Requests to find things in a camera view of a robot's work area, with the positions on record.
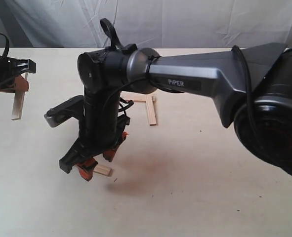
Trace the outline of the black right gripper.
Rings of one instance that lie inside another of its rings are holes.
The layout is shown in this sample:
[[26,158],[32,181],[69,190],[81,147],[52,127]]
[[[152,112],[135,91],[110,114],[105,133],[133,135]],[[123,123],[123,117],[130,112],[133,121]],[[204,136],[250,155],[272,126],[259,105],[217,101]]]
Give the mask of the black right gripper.
[[100,145],[89,139],[78,138],[66,155],[59,160],[59,167],[66,173],[70,173],[75,166],[79,174],[86,181],[93,177],[93,171],[98,165],[95,156],[102,155],[108,162],[112,162],[118,148],[126,140],[128,135],[125,127],[129,125],[130,117],[121,115],[118,117],[114,140],[107,145]]

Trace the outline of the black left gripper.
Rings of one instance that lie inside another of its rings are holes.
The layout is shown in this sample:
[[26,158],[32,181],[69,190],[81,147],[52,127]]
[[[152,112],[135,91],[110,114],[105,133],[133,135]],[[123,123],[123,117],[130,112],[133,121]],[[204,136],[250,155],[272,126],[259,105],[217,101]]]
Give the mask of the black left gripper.
[[16,93],[29,91],[24,73],[36,73],[36,63],[31,59],[6,58],[0,55],[0,92]]

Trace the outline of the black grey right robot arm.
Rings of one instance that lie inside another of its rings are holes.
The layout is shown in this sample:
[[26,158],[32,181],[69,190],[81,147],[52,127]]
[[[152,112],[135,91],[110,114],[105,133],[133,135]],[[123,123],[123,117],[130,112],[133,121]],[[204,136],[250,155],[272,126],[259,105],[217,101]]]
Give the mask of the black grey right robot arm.
[[151,48],[108,47],[79,55],[84,94],[62,104],[58,122],[76,118],[79,136],[59,161],[90,179],[96,155],[112,161],[129,124],[123,91],[189,93],[213,100],[224,127],[243,146],[292,176],[292,48],[269,43],[229,51],[163,57]]

